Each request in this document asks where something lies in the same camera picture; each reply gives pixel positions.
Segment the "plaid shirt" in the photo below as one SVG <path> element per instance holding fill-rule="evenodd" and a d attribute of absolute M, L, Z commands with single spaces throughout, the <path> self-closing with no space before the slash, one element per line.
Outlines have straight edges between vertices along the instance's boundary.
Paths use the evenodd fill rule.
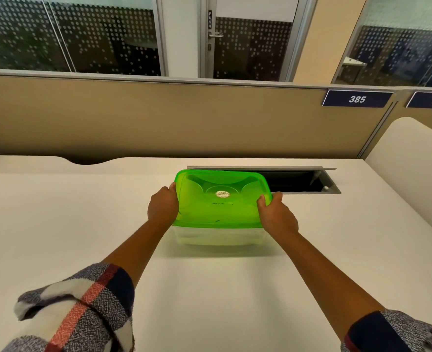
<path fill-rule="evenodd" d="M 91 265 L 22 294 L 14 312 L 31 323 L 3 351 L 133 351 L 133 300 L 133 283 L 122 268 Z M 394 310 L 363 317 L 341 344 L 342 352 L 423 352 L 424 347 L 432 349 L 432 325 Z"/>

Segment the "green lid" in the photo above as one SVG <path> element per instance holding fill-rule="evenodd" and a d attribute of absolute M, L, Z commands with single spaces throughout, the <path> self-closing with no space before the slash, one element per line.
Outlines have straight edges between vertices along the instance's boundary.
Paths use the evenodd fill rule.
<path fill-rule="evenodd" d="M 272 196 L 259 173 L 186 169 L 175 177 L 178 216 L 175 226 L 219 229 L 262 227 L 257 199 Z"/>

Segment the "container with green lid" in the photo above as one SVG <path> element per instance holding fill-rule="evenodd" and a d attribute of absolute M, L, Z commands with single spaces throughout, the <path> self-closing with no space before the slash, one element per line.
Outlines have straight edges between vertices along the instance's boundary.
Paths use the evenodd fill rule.
<path fill-rule="evenodd" d="M 204 245 L 259 244 L 266 234 L 257 199 L 272 196 L 259 173 L 186 169 L 175 178 L 179 211 L 173 227 L 179 242 Z"/>

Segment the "oval sticker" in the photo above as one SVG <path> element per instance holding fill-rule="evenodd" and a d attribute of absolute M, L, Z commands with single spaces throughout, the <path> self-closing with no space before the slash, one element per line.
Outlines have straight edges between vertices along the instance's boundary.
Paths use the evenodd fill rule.
<path fill-rule="evenodd" d="M 229 194 L 229 192 L 225 191 L 225 190 L 219 190 L 219 191 L 216 192 L 216 196 L 218 198 L 228 198 L 229 195 L 231 195 L 231 194 Z"/>

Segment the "forearm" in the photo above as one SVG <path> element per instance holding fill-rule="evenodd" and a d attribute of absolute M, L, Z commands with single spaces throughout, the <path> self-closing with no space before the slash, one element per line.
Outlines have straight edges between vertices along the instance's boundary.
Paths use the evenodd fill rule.
<path fill-rule="evenodd" d="M 340 340 L 354 322 L 385 309 L 301 234 L 290 232 L 281 237 L 278 243 L 291 258 Z"/>
<path fill-rule="evenodd" d="M 157 244 L 172 222 L 165 220 L 149 220 L 133 235 L 109 254 L 104 263 L 111 263 L 123 268 L 131 277 L 136 287 L 139 278 L 154 253 Z"/>

